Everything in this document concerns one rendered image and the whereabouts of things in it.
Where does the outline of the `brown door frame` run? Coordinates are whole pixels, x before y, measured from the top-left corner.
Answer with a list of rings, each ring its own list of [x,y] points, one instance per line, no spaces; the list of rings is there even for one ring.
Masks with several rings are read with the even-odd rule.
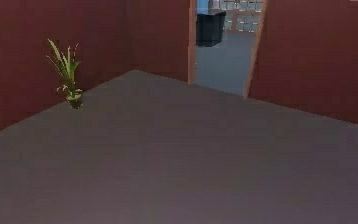
[[[268,0],[190,0],[188,82],[249,96]],[[196,45],[198,13],[225,10],[222,41]]]

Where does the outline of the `green potted house plant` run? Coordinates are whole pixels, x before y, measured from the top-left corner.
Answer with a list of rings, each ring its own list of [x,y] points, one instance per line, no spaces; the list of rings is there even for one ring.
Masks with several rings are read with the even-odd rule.
[[[52,54],[47,55],[46,58],[61,80],[56,92],[65,95],[65,99],[72,109],[80,109],[83,105],[83,90],[77,87],[75,78],[76,70],[81,64],[76,59],[79,44],[76,44],[74,48],[68,46],[67,51],[63,52],[54,41],[48,39],[48,43],[51,46]]]

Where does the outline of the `black cabinet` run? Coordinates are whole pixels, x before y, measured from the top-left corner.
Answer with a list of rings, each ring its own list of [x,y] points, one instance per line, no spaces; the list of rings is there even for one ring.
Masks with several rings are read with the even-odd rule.
[[[196,45],[212,47],[222,41],[225,10],[198,13],[196,21]]]

